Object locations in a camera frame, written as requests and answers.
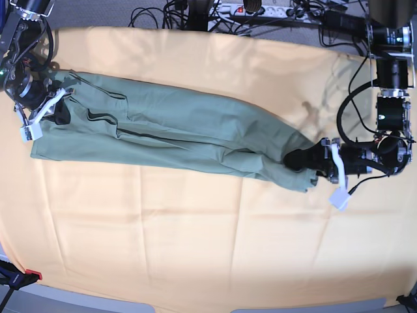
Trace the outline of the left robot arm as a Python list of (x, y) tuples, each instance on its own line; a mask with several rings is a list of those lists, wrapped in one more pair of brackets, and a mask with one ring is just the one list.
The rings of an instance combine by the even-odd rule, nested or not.
[[(294, 171), (310, 169), (337, 183), (342, 176), (361, 176), (379, 170), (386, 176), (401, 173), (412, 158), (408, 90), (416, 86), (409, 71), (414, 62), (412, 17), (415, 1), (368, 1), (364, 17), (321, 9), (321, 25), (365, 43), (366, 59), (376, 67), (371, 80), (349, 89), (336, 116), (339, 137), (323, 138), (313, 147), (287, 153), (285, 166)], [(342, 115), (348, 104), (371, 87), (379, 89), (376, 129), (370, 142), (348, 138)]]

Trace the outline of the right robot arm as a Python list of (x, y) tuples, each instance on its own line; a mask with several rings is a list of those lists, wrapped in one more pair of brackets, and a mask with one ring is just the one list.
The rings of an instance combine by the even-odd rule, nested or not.
[(36, 118), (70, 123), (59, 85), (46, 76), (54, 52), (47, 17), (54, 1), (1, 1), (1, 90), (28, 126)]

